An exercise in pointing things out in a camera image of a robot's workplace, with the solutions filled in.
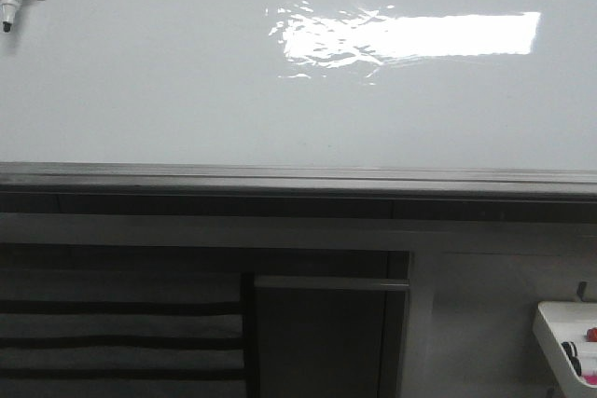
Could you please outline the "white plastic marker tray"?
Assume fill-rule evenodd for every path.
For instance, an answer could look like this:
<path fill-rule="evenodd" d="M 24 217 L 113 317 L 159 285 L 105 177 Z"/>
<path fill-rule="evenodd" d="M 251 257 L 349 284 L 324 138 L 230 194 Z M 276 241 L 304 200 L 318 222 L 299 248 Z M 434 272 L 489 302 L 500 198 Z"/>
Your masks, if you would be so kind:
<path fill-rule="evenodd" d="M 582 377 L 596 375 L 596 343 L 586 340 L 592 327 L 596 327 L 595 303 L 544 301 L 537 306 L 533 332 L 565 397 L 596 396 L 596 385 Z M 581 377 L 562 348 L 566 341 L 576 344 Z"/>

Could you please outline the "black-capped marker in tray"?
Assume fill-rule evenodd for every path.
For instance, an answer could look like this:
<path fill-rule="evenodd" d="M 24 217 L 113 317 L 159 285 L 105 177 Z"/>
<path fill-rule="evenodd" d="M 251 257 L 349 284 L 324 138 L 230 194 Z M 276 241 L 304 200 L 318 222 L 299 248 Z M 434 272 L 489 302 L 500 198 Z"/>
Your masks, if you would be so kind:
<path fill-rule="evenodd" d="M 578 357 L 577 357 L 577 349 L 576 349 L 576 344 L 574 342 L 563 342 L 562 343 L 562 348 L 570 362 L 570 364 L 572 365 L 573 369 L 575 370 L 576 374 L 581 377 L 582 376 L 582 366 L 581 366 L 581 362 L 579 361 Z"/>

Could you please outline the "red-capped marker in tray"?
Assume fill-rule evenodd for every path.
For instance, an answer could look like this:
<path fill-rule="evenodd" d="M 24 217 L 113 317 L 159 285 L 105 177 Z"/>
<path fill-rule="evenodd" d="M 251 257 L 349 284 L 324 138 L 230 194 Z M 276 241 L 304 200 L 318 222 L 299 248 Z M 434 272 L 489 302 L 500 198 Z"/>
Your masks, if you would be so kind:
<path fill-rule="evenodd" d="M 588 342 L 593 342 L 593 343 L 597 342 L 597 328 L 596 327 L 592 327 L 587 330 L 586 340 Z"/>

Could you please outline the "pink marker in tray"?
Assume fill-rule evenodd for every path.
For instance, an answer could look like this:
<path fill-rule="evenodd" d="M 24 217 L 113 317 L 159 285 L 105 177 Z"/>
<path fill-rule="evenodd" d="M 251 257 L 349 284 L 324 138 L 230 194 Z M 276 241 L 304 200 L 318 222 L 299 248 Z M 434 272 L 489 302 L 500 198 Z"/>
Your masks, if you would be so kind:
<path fill-rule="evenodd" d="M 597 385 L 597 376 L 596 375 L 583 375 L 583 379 L 590 385 Z"/>

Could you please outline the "white whiteboard with aluminium frame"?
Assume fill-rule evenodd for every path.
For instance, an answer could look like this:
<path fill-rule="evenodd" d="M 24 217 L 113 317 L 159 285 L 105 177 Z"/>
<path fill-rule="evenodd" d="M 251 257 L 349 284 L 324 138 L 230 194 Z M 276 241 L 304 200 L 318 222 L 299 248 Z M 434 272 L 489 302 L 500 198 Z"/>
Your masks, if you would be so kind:
<path fill-rule="evenodd" d="M 1 187 L 592 199 L 596 0 L 45 0 Z"/>

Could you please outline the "grey metal table frame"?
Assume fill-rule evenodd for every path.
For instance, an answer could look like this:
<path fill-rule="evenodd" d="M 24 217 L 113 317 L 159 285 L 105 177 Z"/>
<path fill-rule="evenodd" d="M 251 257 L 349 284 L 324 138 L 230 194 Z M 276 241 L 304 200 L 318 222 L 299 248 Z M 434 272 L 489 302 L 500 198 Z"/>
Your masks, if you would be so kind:
<path fill-rule="evenodd" d="M 527 397 L 547 371 L 530 336 L 540 301 L 594 302 L 590 224 L 5 213 L 1 255 L 37 265 L 67 251 L 175 258 L 253 251 L 410 257 L 403 397 Z"/>

